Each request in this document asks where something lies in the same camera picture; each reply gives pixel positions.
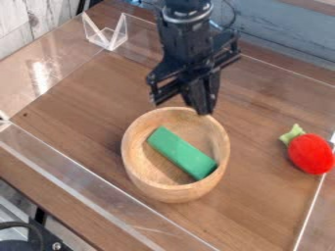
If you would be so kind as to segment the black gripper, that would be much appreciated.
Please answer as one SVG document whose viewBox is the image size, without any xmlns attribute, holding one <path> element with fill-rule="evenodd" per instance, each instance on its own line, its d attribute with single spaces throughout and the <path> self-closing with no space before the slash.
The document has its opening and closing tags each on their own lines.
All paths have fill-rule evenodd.
<svg viewBox="0 0 335 251">
<path fill-rule="evenodd" d="M 200 115 L 213 113 L 220 90 L 221 69 L 240 50 L 239 33 L 211 21 L 212 6 L 163 6 L 157 30 L 163 59 L 147 75 L 156 105 L 180 94 Z"/>
</svg>

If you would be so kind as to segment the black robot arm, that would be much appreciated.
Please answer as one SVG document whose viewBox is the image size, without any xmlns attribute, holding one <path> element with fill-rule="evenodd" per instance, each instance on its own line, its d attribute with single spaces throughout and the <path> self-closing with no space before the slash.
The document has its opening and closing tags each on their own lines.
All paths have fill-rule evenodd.
<svg viewBox="0 0 335 251">
<path fill-rule="evenodd" d="M 179 95 L 200 116 L 213 113 L 221 69 L 237 60 L 239 32 L 211 21 L 211 0 L 165 0 L 157 10 L 163 59 L 147 75 L 157 105 Z"/>
</svg>

